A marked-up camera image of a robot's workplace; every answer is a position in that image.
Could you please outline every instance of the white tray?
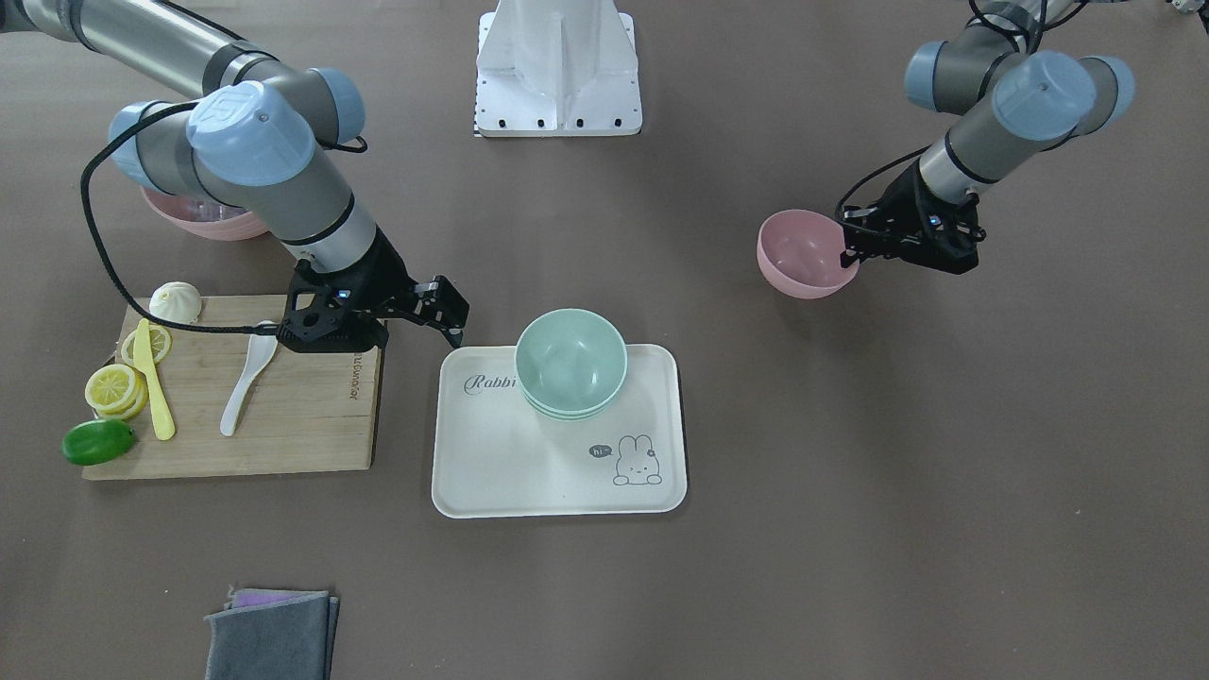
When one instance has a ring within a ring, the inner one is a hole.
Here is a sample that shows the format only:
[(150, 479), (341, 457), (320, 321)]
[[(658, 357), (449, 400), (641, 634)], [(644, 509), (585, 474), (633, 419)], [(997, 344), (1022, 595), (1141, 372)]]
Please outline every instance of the white tray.
[(627, 345), (617, 400), (578, 422), (544, 416), (516, 386), (515, 347), (463, 347), (441, 364), (433, 505), (456, 518), (667, 512), (684, 500), (676, 359)]

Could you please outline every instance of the robotic arm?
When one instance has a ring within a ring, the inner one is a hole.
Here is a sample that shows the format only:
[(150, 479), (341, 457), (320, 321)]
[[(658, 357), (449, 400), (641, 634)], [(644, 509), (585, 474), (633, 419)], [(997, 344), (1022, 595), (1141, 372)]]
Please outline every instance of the robotic arm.
[[(254, 211), (297, 258), (278, 340), (296, 352), (384, 346), (380, 319), (436, 328), (462, 345), (469, 305), (444, 276), (418, 283), (324, 148), (358, 137), (364, 105), (334, 69), (295, 70), (168, 1), (0, 0), (0, 31), (36, 30), (109, 54), (187, 96), (191, 111), (114, 155), (139, 184)], [(110, 139), (168, 108), (127, 106)], [(305, 295), (313, 295), (303, 302)]]
[(1205, 33), (1209, 34), (1209, 4), (1205, 0), (1167, 0), (1167, 2), (1181, 15), (1196, 13), (1201, 18), (1201, 24), (1205, 27)]
[(950, 273), (978, 265), (978, 197), (1032, 155), (1091, 134), (1129, 108), (1134, 79), (1112, 57), (1035, 52), (1074, 0), (994, 1), (951, 42), (922, 46), (907, 68), (908, 98), (961, 115), (881, 197), (843, 206), (843, 266), (874, 257)]

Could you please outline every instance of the pink bowl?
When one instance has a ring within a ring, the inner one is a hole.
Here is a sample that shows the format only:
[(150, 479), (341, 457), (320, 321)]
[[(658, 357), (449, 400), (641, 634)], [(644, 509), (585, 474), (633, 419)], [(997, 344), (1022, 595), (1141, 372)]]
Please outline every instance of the pink bowl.
[(844, 269), (844, 227), (810, 211), (781, 211), (764, 220), (756, 260), (764, 278), (800, 300), (826, 298), (856, 276), (858, 263)]
[(260, 221), (260, 218), (251, 212), (229, 219), (198, 221), (189, 213), (189, 206), (195, 203), (193, 198), (187, 196), (169, 196), (146, 188), (143, 189), (143, 198), (163, 219), (202, 238), (242, 241), (268, 231), (268, 226)]

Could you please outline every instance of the folded towel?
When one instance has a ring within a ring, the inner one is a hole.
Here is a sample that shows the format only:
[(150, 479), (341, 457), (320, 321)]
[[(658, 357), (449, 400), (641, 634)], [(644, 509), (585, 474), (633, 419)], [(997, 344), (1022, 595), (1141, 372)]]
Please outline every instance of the folded towel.
[(231, 593), (210, 622), (206, 680), (326, 680), (340, 599), (326, 590)]

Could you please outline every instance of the yellow knife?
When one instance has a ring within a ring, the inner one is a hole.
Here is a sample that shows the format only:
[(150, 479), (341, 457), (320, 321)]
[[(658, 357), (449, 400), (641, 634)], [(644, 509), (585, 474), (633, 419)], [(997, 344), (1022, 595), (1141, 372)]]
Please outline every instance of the yellow knife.
[(163, 397), (163, 388), (160, 387), (160, 375), (155, 370), (155, 352), (151, 351), (150, 322), (140, 319), (134, 329), (134, 368), (139, 369), (147, 379), (147, 405), (151, 407), (151, 426), (155, 428), (155, 437), (161, 442), (172, 439), (177, 433), (177, 423), (172, 420), (172, 411), (168, 410), (168, 399)]

